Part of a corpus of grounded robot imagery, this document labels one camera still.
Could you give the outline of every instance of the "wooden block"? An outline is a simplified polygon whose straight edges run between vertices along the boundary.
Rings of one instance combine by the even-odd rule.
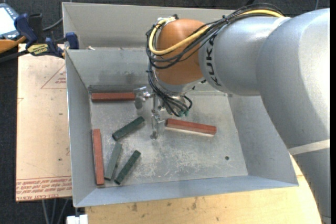
[[[98,186],[104,185],[104,163],[103,163],[103,151],[101,145],[100,129],[94,129],[92,131],[92,143],[93,143],[93,157],[94,157],[94,171],[96,173],[96,184]]]
[[[212,135],[217,132],[216,126],[175,119],[167,119],[166,127]]]
[[[133,92],[93,92],[91,94],[92,102],[112,102],[112,101],[134,101]]]

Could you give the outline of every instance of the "metal bracket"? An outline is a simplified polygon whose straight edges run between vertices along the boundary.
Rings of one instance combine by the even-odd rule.
[[[158,112],[152,115],[153,133],[151,135],[151,139],[155,140],[159,137],[159,135],[164,133],[164,122],[165,120],[161,120]]]

